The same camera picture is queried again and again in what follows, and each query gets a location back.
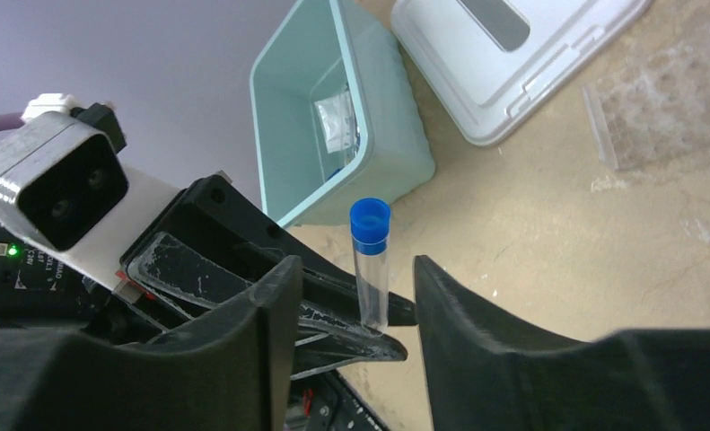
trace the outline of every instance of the plastic container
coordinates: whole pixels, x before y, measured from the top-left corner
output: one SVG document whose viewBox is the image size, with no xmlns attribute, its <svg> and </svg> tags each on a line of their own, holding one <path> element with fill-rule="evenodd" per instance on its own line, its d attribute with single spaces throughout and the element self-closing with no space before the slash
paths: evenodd
<svg viewBox="0 0 710 431">
<path fill-rule="evenodd" d="M 391 26 L 463 135 L 499 143 L 651 0 L 398 0 Z"/>
<path fill-rule="evenodd" d="M 388 324 L 390 217 L 389 205 L 376 198 L 355 202 L 349 212 L 360 322 L 376 330 L 384 330 Z"/>
<path fill-rule="evenodd" d="M 347 85 L 360 145 L 341 166 L 313 105 Z M 283 227 L 346 224 L 360 198 L 391 203 L 434 175 L 397 40 L 350 0 L 297 2 L 250 87 L 262 209 Z"/>
</svg>

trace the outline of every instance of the camera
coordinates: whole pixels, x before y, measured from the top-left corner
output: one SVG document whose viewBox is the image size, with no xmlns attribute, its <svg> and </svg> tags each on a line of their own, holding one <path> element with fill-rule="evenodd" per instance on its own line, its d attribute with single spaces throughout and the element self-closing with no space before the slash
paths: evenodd
<svg viewBox="0 0 710 431">
<path fill-rule="evenodd" d="M 57 251 L 77 244 L 127 194 L 109 137 L 46 112 L 0 141 L 0 220 Z"/>
</svg>

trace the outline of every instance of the teal plastic bin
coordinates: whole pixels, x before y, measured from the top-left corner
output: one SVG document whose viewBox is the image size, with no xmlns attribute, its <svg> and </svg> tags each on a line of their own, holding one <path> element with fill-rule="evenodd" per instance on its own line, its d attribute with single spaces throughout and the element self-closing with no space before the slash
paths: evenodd
<svg viewBox="0 0 710 431">
<path fill-rule="evenodd" d="M 360 132 L 340 172 L 314 102 L 348 86 Z M 283 227 L 345 224 L 360 198 L 393 202 L 434 175 L 397 40 L 350 0 L 300 0 L 251 71 L 262 209 Z"/>
</svg>

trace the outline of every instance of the clear plastic bag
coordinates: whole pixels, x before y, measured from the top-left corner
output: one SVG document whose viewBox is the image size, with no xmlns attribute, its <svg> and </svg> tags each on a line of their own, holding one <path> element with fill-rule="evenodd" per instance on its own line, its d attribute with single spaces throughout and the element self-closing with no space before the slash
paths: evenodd
<svg viewBox="0 0 710 431">
<path fill-rule="evenodd" d="M 329 154 L 341 155 L 341 168 L 352 162 L 357 155 L 359 136 L 355 109 L 349 90 L 315 102 L 320 124 Z"/>
</svg>

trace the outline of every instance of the camera lens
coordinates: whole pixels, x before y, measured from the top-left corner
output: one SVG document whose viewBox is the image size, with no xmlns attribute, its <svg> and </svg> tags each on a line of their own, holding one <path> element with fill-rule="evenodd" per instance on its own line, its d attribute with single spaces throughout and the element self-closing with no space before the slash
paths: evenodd
<svg viewBox="0 0 710 431">
<path fill-rule="evenodd" d="M 88 186 L 92 190 L 100 189 L 103 187 L 104 182 L 106 182 L 106 171 L 103 169 L 96 169 L 88 176 Z"/>
<path fill-rule="evenodd" d="M 55 220 L 61 220 L 69 215 L 70 209 L 72 209 L 72 203 L 69 202 L 69 199 L 61 199 L 50 208 L 50 216 Z"/>
</svg>

